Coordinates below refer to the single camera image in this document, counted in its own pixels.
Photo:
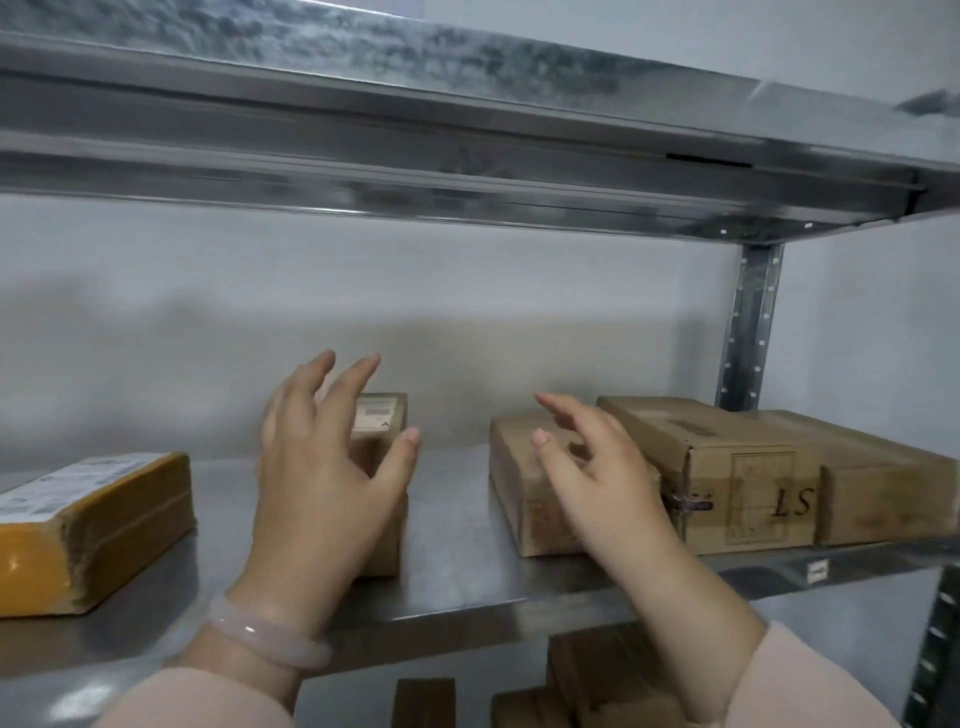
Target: fingernail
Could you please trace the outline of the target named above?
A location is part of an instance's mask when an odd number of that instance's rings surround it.
[[[534,441],[534,445],[536,445],[538,448],[542,448],[550,439],[550,435],[547,434],[545,430],[535,429],[532,439]]]

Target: forearm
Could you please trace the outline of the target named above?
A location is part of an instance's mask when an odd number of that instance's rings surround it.
[[[657,524],[636,548],[624,591],[657,645],[687,717],[722,720],[766,625],[672,530]]]

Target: left hand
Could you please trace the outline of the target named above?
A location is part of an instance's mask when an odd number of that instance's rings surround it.
[[[347,369],[317,404],[333,369],[326,351],[274,392],[261,426],[253,546],[228,591],[279,627],[316,637],[363,568],[413,477],[420,433],[404,431],[373,478],[349,459],[357,396],[378,355]]]

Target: brown box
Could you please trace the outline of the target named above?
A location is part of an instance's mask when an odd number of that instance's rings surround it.
[[[601,397],[663,475],[697,554],[813,543],[820,454],[805,438],[695,400]]]
[[[396,681],[392,728],[454,728],[457,688],[452,678]]]
[[[895,541],[957,530],[955,460],[784,410],[751,416],[820,447],[818,544]]]
[[[638,622],[550,638],[547,680],[579,728],[685,728],[680,701]]]
[[[514,533],[521,556],[583,553],[566,522],[553,486],[547,479],[530,439],[538,427],[557,436],[581,465],[587,456],[579,435],[561,429],[546,412],[497,417],[490,427],[490,479]],[[659,487],[660,473],[650,467]]]
[[[492,728],[571,728],[564,702],[550,688],[494,695],[490,714]]]
[[[81,614],[197,524],[182,453],[87,458],[0,495],[0,617]]]
[[[407,396],[398,392],[362,394],[357,399],[356,421],[350,436],[350,457],[364,473],[373,476],[390,445],[407,427]],[[406,494],[377,542],[361,576],[398,576],[400,552],[407,524]]]

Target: bracelet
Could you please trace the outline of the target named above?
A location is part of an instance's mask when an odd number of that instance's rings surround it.
[[[333,656],[329,643],[291,634],[241,609],[222,594],[213,597],[206,620],[224,637],[277,665],[317,670],[329,665]]]

